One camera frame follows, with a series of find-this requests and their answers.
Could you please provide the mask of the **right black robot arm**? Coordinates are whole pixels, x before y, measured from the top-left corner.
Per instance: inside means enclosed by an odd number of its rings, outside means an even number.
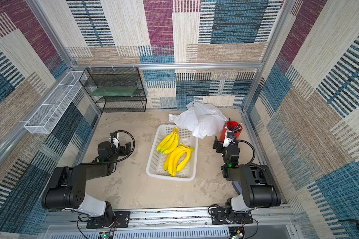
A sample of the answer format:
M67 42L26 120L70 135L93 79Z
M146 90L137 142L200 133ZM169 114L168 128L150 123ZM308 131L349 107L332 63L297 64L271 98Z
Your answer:
M247 144L253 151L252 158L246 164L239 164L239 143ZM222 176L227 181L237 182L241 188L238 196L229 198L225 206L211 205L208 213L214 225L252 224L251 211L259 208L278 207L281 193L266 165L253 161L256 151L251 143L240 139L228 139L226 143L214 138L213 149L221 153L223 165Z

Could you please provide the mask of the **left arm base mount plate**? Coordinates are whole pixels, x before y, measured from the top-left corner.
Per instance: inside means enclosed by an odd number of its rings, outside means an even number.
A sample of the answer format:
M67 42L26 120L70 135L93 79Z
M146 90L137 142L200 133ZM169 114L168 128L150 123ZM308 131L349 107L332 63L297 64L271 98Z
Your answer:
M129 225L130 211L116 211L110 216L90 217L87 229L111 229L127 228Z

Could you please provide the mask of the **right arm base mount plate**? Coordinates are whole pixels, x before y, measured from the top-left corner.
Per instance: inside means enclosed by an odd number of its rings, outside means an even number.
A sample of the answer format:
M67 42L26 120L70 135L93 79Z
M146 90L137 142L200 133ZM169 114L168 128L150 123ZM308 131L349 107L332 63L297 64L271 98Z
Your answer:
M207 209L213 225L252 224L250 212L239 212L213 204Z

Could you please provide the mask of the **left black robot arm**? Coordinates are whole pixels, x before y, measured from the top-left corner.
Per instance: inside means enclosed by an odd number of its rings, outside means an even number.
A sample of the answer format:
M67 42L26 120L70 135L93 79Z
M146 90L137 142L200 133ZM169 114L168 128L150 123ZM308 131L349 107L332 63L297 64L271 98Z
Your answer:
M98 144L98 156L89 163L54 169L42 195L41 205L49 210L69 210L86 215L96 227L111 228L118 223L111 203L98 200L86 193L86 182L110 176L117 164L126 160L135 150L131 133L117 130L110 140Z

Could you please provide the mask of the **white plastic bag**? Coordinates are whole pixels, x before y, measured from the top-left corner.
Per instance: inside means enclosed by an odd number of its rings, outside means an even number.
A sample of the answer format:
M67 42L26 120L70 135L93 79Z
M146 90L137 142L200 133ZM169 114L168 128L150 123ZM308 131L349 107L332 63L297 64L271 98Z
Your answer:
M186 108L179 115L169 114L169 121L188 129L197 138L203 139L221 132L227 121L221 110L212 104L192 101Z

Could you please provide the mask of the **white perforated plastic basket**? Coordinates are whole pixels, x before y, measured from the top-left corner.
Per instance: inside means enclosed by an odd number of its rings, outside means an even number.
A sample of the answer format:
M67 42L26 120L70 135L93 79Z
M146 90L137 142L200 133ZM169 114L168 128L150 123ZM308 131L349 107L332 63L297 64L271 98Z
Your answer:
M169 172L164 170L164 164L167 156L160 153L157 150L157 147L166 136L172 133L174 128L175 126L173 124L162 124L158 127L150 152L146 173L150 177L163 180L180 182L193 181L196 176L198 138L193 136L191 131L186 128L179 128L179 142L183 143L185 146L194 148L194 151L191 153L189 162L182 171L176 174L175 177L170 176Z

